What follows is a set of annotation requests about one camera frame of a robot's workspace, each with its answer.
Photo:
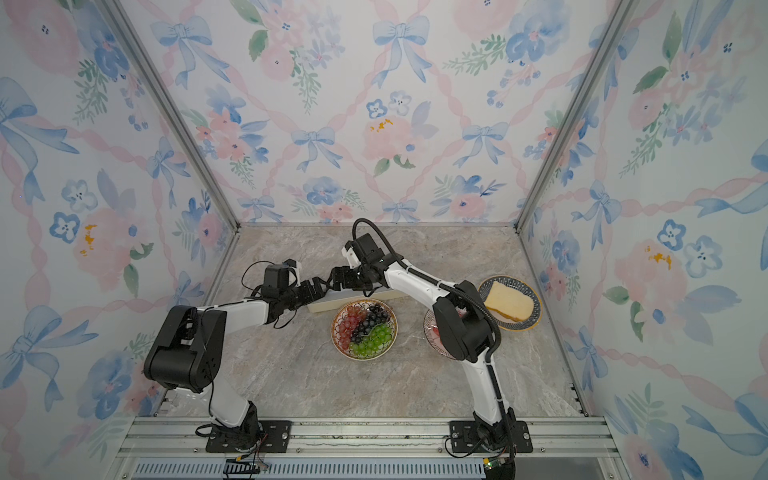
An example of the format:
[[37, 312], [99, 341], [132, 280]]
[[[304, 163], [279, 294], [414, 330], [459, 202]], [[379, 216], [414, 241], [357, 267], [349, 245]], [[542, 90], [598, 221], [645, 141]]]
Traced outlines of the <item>cream plastic wrap dispenser box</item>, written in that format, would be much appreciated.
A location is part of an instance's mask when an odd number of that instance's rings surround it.
[[323, 298], [310, 303], [307, 306], [307, 309], [310, 313], [321, 313], [326, 311], [339, 310], [343, 306], [353, 302], [367, 300], [385, 301], [403, 298], [405, 296], [405, 293], [390, 288], [378, 289], [369, 297], [366, 297], [361, 291], [354, 291], [349, 289], [340, 291], [329, 290]]

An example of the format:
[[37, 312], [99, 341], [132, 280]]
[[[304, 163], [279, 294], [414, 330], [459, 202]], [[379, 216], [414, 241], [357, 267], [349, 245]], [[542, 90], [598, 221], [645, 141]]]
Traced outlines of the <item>glass bowl with striped rim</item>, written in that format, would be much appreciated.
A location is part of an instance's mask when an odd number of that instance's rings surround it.
[[428, 310], [425, 313], [423, 320], [423, 332], [428, 344], [438, 354], [450, 360], [455, 360], [455, 357], [448, 352], [442, 343], [434, 312], [432, 310]]

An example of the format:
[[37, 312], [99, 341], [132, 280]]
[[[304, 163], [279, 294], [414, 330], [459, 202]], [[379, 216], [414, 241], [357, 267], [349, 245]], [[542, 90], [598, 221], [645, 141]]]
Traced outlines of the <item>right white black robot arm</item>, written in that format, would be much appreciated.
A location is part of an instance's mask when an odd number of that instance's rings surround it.
[[451, 283], [427, 274], [392, 250], [382, 250], [369, 234], [348, 241], [342, 255], [348, 265], [332, 270], [332, 289], [368, 293], [385, 287], [432, 310], [443, 348], [461, 362], [472, 394], [479, 441], [491, 452], [514, 455], [516, 418], [500, 387], [493, 359], [501, 333], [474, 284]]

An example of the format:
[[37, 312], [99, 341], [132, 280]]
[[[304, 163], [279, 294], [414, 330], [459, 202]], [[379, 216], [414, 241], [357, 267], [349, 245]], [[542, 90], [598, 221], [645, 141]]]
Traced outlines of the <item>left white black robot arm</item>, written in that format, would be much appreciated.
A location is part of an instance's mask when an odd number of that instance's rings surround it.
[[237, 331], [274, 326], [286, 311], [295, 312], [322, 299], [327, 282], [301, 281], [298, 264], [289, 259], [270, 264], [251, 294], [216, 305], [172, 307], [157, 334], [143, 375], [167, 390], [183, 389], [207, 398], [211, 421], [196, 430], [209, 452], [253, 452], [267, 438], [257, 407], [219, 376], [225, 337]]

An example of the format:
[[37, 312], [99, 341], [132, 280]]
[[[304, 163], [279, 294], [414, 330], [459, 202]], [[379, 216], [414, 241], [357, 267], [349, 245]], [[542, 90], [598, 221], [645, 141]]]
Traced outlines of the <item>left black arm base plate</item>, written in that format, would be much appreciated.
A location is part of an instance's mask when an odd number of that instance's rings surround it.
[[199, 426], [195, 434], [206, 440], [206, 453], [286, 453], [292, 426], [289, 420], [259, 420], [237, 428], [209, 423]]

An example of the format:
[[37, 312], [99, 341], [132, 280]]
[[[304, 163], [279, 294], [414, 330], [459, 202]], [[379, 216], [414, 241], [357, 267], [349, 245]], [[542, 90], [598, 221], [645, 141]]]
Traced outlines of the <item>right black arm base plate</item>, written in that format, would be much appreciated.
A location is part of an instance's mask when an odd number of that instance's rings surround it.
[[510, 432], [503, 422], [488, 427], [479, 421], [453, 420], [448, 423], [448, 444], [454, 454], [491, 453], [502, 450], [514, 454], [534, 450], [528, 425], [523, 421], [511, 423]]

